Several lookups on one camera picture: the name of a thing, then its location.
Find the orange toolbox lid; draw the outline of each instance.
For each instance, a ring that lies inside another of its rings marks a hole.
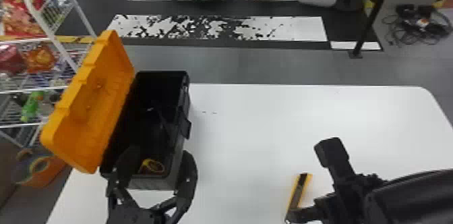
[[[79,171],[94,173],[134,76],[118,34],[104,31],[43,127],[42,145]]]

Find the gray floor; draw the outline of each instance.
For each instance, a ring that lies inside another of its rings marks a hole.
[[[447,11],[453,18],[453,10]],[[387,28],[375,25],[382,38]],[[182,69],[193,83],[352,84],[422,86],[453,121],[453,36],[435,46],[413,45],[364,52],[128,46],[135,70]],[[43,190],[19,188],[0,210],[0,223],[45,223],[69,169]]]

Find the white table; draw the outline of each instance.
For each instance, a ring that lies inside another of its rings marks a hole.
[[[452,165],[452,127],[422,88],[192,84],[190,95],[186,149],[200,178],[180,223],[283,223],[296,174],[313,174],[305,205],[332,191],[313,146],[334,136],[358,173],[392,179]],[[48,223],[105,223],[106,184],[73,170]],[[133,192],[141,206],[170,195]]]

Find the shelf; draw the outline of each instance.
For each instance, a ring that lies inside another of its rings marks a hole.
[[[4,104],[5,103],[5,111],[0,117],[0,128],[24,127],[31,125],[40,125],[42,123],[42,119],[39,116],[30,118],[26,123],[20,121],[20,117],[22,116],[22,108],[9,99],[7,99]]]
[[[49,29],[55,33],[73,7],[70,0],[45,0],[38,12]]]
[[[52,43],[42,42],[42,38],[11,40],[0,43],[0,45],[17,45],[21,54],[25,54],[37,45],[45,43],[52,50],[53,55],[58,58],[54,68],[49,72],[29,74],[22,72],[14,76],[0,76],[0,94],[12,92],[30,92],[34,90],[62,89],[70,83],[76,74],[68,62],[61,56],[60,52]],[[79,67],[91,48],[90,42],[87,43],[63,43],[63,47],[71,60]]]

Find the black toolbox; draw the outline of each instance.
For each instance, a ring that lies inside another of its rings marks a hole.
[[[119,155],[134,144],[142,149],[142,160],[150,158],[159,161],[164,171],[135,174],[129,188],[173,190],[184,138],[189,138],[190,134],[188,90],[189,76],[185,72],[138,72],[109,146],[104,151],[101,175],[110,178]]]
[[[109,178],[121,153],[139,146],[142,161],[160,170],[140,172],[129,188],[174,190],[184,138],[189,138],[186,72],[135,74],[121,39],[112,30],[96,39],[49,121],[42,145],[83,173]]]

